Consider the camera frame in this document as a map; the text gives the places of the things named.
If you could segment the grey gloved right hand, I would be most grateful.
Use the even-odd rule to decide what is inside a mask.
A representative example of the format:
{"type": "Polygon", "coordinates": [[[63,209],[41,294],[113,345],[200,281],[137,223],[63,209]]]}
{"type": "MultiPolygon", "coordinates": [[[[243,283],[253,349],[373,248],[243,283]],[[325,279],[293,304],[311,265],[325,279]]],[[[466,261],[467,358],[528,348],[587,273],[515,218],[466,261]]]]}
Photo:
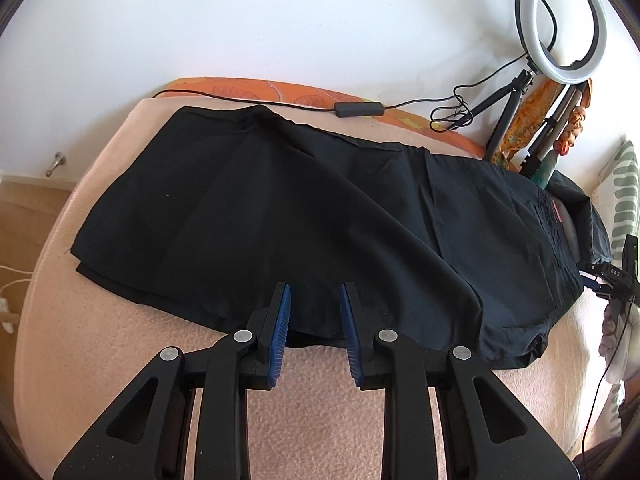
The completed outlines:
{"type": "Polygon", "coordinates": [[[600,355],[610,384],[626,382],[639,373],[639,307],[612,301],[604,310],[600,355]]]}

